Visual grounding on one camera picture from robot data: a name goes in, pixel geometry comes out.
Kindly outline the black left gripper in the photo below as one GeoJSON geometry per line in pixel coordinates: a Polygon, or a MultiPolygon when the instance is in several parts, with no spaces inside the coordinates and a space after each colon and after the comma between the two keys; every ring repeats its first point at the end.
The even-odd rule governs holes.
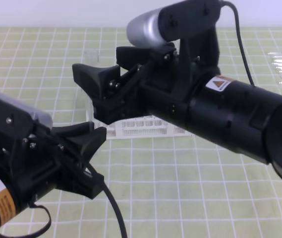
{"type": "Polygon", "coordinates": [[[90,170],[90,160],[107,138],[105,127],[87,121],[47,129],[35,125],[29,138],[0,132],[0,179],[17,211],[59,189],[94,199],[104,177],[90,170]]]}

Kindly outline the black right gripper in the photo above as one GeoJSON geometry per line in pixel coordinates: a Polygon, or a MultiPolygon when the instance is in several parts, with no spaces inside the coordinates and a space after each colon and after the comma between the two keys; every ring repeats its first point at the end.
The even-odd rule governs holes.
{"type": "Polygon", "coordinates": [[[117,47],[116,64],[72,65],[74,82],[93,100],[96,119],[111,124],[154,115],[184,123],[204,78],[219,72],[219,46],[182,44],[154,48],[117,47]]]}

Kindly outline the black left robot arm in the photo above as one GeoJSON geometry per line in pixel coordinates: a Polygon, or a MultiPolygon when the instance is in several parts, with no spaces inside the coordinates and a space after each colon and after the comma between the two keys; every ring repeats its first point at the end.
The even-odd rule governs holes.
{"type": "Polygon", "coordinates": [[[0,129],[0,227],[54,189],[93,199],[104,177],[90,160],[107,138],[92,122],[47,128],[33,123],[26,135],[0,129]]]}

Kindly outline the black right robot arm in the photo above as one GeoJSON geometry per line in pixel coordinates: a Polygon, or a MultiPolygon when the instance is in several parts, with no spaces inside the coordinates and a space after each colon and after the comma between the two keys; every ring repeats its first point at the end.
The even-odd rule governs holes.
{"type": "Polygon", "coordinates": [[[199,59],[182,66],[174,44],[118,47],[117,64],[72,66],[95,119],[155,116],[234,153],[272,165],[282,179],[282,95],[220,75],[199,59]]]}

